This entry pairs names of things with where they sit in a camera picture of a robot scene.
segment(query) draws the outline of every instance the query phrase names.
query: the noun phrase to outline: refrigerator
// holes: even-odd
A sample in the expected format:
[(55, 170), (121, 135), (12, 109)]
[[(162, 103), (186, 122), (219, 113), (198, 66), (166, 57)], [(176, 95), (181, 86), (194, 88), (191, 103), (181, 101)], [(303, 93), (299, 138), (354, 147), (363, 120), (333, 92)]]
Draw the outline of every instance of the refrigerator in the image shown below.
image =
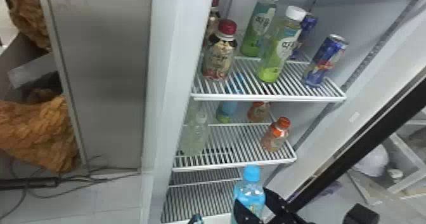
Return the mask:
[[(219, 1), (222, 18), (237, 24), (239, 44), (256, 2)], [(186, 223), (195, 213), (206, 223), (229, 222), (233, 185), (249, 164), (297, 211), (426, 105), (420, 92), (410, 96), (426, 75), (426, 0), (279, 0), (275, 21), (295, 5), (318, 23), (277, 83), (255, 78), (259, 58), (236, 54), (229, 81), (245, 74), (243, 94), (200, 74), (211, 3), (41, 0), (80, 156), (140, 168), (141, 223)], [(329, 34), (349, 45), (313, 89), (301, 76)], [(411, 105), (397, 110), (408, 97)], [(202, 103), (210, 126), (195, 156), (179, 152), (190, 99)], [(221, 101), (238, 101), (229, 124), (215, 121)], [(271, 112), (251, 124), (247, 110), (256, 101), (271, 102)], [(290, 136), (279, 151), (265, 151), (260, 139), (281, 116), (291, 120)]]

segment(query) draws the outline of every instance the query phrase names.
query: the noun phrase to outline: wire shelf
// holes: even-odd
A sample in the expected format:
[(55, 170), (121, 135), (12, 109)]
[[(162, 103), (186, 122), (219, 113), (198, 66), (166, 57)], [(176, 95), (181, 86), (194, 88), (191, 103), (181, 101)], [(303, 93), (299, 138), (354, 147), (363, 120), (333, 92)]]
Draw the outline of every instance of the wire shelf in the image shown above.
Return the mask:
[(169, 188), (161, 222), (189, 220), (195, 213), (203, 217), (230, 213), (236, 182), (223, 181)]
[[(268, 102), (343, 102), (345, 93), (328, 77), (324, 77), (319, 88), (311, 88), (302, 83), (302, 74), (308, 65), (288, 62), (277, 82), (266, 84), (256, 78), (259, 62), (247, 59), (234, 59), (229, 78), (217, 82), (205, 79), (197, 72), (191, 96), (194, 100), (240, 100)], [(241, 74), (242, 81), (236, 78)], [(241, 87), (242, 94), (232, 92), (232, 87)]]
[(268, 125), (213, 126), (202, 153), (185, 156), (178, 150), (173, 160), (173, 171), (194, 171), (244, 167), (249, 164), (287, 164), (297, 156), (288, 141), (277, 152), (261, 147), (260, 140)]
[(207, 101), (202, 103), (202, 109), (205, 110), (209, 117), (209, 126), (256, 126), (260, 124), (271, 124), (274, 122), (269, 114), (262, 122), (250, 122), (247, 118), (247, 112), (252, 106), (251, 102), (240, 102), (235, 114), (232, 115), (229, 123), (221, 123), (216, 119), (216, 110), (220, 102)]
[(173, 172), (170, 180), (170, 187), (193, 185), (194, 183), (209, 183), (217, 181), (241, 180), (240, 172), (237, 168), (213, 169), (191, 172)]

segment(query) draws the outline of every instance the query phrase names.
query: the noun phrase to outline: refrigerator side panel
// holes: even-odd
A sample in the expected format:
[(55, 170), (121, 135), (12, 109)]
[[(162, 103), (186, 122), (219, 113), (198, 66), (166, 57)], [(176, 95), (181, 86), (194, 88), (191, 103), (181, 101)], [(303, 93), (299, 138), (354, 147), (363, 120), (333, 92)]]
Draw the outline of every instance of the refrigerator side panel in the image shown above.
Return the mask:
[(141, 223), (160, 223), (212, 0), (153, 0)]
[(419, 2), (372, 61), (381, 65), (367, 67), (364, 73), (369, 79), (355, 81), (348, 91), (353, 96), (348, 96), (341, 107), (320, 122), (298, 149), (298, 161), (279, 171), (268, 188), (289, 197), (425, 67), (426, 55), (422, 51), (422, 38), (426, 35), (422, 26), (426, 21), (424, 3), (424, 0)]
[(140, 167), (151, 0), (42, 0), (86, 159)]

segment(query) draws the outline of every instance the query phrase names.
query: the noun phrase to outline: energy drink can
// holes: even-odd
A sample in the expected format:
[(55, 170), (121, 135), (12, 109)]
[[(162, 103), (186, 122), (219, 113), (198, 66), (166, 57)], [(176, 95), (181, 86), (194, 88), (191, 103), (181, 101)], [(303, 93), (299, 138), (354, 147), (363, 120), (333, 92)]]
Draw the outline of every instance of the energy drink can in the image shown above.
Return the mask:
[(290, 60), (296, 60), (300, 55), (300, 47), (302, 47), (302, 45), (305, 43), (311, 31), (314, 30), (317, 22), (318, 18), (315, 17), (312, 13), (307, 13), (305, 18), (301, 21), (300, 26), (302, 27), (302, 32), (297, 39), (292, 55), (289, 57)]
[(304, 82), (313, 87), (321, 86), (325, 74), (334, 67), (348, 44), (343, 37), (335, 34), (326, 37), (303, 74)]

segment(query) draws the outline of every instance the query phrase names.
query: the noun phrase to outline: orange bottle cap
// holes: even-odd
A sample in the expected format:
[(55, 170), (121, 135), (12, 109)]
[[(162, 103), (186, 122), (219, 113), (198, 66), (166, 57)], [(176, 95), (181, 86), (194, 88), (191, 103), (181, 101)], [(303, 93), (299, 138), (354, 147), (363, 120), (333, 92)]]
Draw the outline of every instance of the orange bottle cap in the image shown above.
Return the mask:
[(276, 123), (280, 128), (283, 129), (288, 129), (291, 125), (291, 122), (287, 117), (280, 117)]

